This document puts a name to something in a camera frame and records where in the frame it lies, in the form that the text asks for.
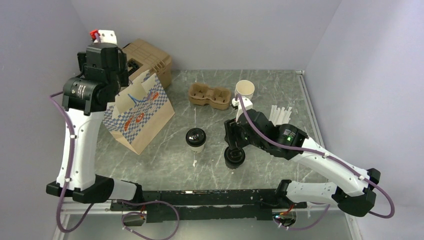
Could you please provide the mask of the white paper coffee cup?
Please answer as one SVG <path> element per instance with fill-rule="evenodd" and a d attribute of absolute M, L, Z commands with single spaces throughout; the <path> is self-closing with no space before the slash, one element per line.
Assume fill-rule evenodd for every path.
<path fill-rule="evenodd" d="M 203 151 L 203 149 L 205 147 L 205 143 L 203 143 L 201 145 L 190 145 L 189 147 L 194 153 L 198 154 L 198 153 L 201 153 Z"/>

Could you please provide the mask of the blue checkered paper bag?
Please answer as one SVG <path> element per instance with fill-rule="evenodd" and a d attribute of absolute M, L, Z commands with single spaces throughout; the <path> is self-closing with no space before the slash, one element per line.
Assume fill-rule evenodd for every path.
<path fill-rule="evenodd" d="M 115 140 L 140 155 L 174 114 L 159 77 L 146 70 L 107 104 L 103 124 Z"/>

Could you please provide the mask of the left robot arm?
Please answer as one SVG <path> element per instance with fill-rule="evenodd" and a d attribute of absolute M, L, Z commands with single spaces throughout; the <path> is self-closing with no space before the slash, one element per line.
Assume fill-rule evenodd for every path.
<path fill-rule="evenodd" d="M 138 184 L 95 173 L 97 139 L 107 105 L 129 85 L 126 54 L 116 44 L 98 42 L 79 52 L 77 59 L 80 74 L 63 85 L 59 106 L 65 118 L 61 169 L 46 193 L 83 204 L 124 200 L 129 209 L 137 210 L 144 203 Z"/>

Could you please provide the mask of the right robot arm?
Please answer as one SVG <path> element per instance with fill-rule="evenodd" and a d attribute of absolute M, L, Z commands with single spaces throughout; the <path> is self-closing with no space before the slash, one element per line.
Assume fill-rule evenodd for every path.
<path fill-rule="evenodd" d="M 228 144 L 224 158 L 228 167 L 240 166 L 246 158 L 243 148 L 252 145 L 276 158 L 302 164 L 328 179 L 325 183 L 282 180 L 275 190 L 280 207 L 302 202 L 329 204 L 355 217 L 363 217 L 372 210 L 377 195 L 368 181 L 378 184 L 381 173 L 377 169 L 350 165 L 364 177 L 361 180 L 347 169 L 348 163 L 332 160 L 332 153 L 324 156 L 325 149 L 298 127 L 289 123 L 274 125 L 254 109 L 247 113 L 260 133 L 254 131 L 243 114 L 224 122 L 224 140 Z"/>

